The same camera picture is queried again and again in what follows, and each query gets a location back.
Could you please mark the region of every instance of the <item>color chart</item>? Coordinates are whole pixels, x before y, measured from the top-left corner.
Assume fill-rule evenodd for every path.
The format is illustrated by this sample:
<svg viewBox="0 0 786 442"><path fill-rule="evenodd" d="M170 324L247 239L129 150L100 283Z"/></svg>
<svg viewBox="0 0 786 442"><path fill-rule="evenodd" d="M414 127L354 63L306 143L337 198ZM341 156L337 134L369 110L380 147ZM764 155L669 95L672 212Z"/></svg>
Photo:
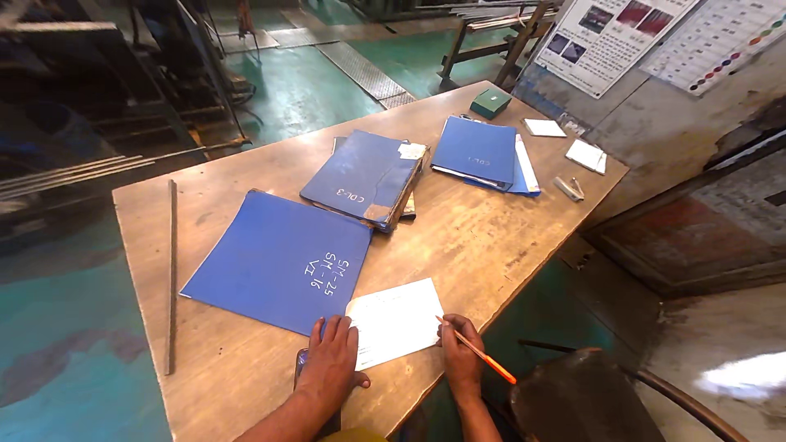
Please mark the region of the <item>color chart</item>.
<svg viewBox="0 0 786 442"><path fill-rule="evenodd" d="M710 0L641 69L701 95L775 42L785 21L786 0Z"/></svg>

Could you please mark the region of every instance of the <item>pencil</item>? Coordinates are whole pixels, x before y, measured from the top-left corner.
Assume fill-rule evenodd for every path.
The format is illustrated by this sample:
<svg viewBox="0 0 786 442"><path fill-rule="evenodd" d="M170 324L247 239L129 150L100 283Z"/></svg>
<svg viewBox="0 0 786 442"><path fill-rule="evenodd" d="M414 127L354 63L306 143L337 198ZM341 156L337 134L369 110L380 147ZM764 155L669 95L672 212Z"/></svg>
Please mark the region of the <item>pencil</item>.
<svg viewBox="0 0 786 442"><path fill-rule="evenodd" d="M444 319L440 318L439 316L437 316L437 315L435 315L435 316L436 316L436 318L440 322L444 321ZM516 378L512 374L510 374L509 371L507 371L506 369L502 368L502 366L499 365L499 363L497 363L497 361L493 360L491 358L491 356L487 355L486 353L481 352L475 345L472 345L472 342L470 342L469 339L464 337L463 334L458 333L458 331L456 331L456 330L453 330L453 332L456 333L456 337L458 338L459 341L463 342L464 345L466 345L467 347L469 347L470 350L475 352L475 354L478 355L479 358L481 358L483 361L485 361L487 364L489 364L489 366L491 366L491 368L493 368L494 371L496 371L503 378L505 378L506 381L510 382L513 385L516 384Z"/></svg>

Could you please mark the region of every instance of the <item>small green box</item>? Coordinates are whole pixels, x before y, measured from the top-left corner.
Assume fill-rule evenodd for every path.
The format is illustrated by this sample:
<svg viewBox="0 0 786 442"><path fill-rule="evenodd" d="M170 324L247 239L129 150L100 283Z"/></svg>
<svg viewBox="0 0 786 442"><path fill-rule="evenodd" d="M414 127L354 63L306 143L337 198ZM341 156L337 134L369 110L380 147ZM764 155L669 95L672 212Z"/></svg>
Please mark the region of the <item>small green box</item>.
<svg viewBox="0 0 786 442"><path fill-rule="evenodd" d="M504 111L506 107L508 107L508 103L510 102L511 96L502 92L498 89L486 89L480 95L478 95L472 104L469 106L469 110L487 118L488 120L493 120L494 117L499 115L500 112Z"/></svg>

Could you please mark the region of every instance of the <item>wooden table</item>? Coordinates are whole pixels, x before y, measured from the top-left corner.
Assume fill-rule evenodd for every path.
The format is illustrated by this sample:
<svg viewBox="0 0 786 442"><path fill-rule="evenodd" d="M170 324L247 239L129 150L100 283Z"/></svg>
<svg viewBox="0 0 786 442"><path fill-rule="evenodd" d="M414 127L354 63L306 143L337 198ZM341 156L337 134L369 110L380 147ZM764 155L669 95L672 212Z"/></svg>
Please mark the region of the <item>wooden table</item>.
<svg viewBox="0 0 786 442"><path fill-rule="evenodd" d="M300 201L298 192L328 159L335 136L361 129L437 145L445 119L468 112L482 82L282 142L125 186L114 192L128 265L171 431L178 442L229 441L292 391L295 354L307 337L186 298L178 299L173 375L164 377L167 320L167 180L178 184L178 286L229 226L249 189ZM605 176L564 157L574 137L534 138L524 117L544 118L515 98L494 120L516 127L542 194L485 190L426 168L415 189L417 219L376 232L356 297L431 277L446 312L484 329L628 170L611 157ZM586 199L574 203L552 183L576 177ZM391 433L443 373L442 349L428 348L367 370L343 427Z"/></svg>

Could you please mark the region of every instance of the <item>person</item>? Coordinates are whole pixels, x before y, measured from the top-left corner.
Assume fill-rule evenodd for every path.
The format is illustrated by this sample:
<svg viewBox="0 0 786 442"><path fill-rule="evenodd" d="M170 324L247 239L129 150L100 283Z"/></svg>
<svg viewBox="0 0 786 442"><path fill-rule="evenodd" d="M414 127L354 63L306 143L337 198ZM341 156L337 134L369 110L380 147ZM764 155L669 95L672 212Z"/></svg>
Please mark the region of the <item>person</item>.
<svg viewBox="0 0 786 442"><path fill-rule="evenodd" d="M443 348L445 375L461 417L466 442L501 442L497 427L480 397L483 361L460 343L454 330L463 334L481 351L480 339L472 322L460 315L443 316L437 329L438 346ZM358 329L350 327L347 316L320 318L311 330L308 359L290 397L275 411L252 426L235 442L311 442L319 429L336 413L354 387L367 389L371 380L354 371L358 358ZM320 331L325 324L325 332ZM325 442L341 440L380 441L381 436L364 429L334 433Z"/></svg>

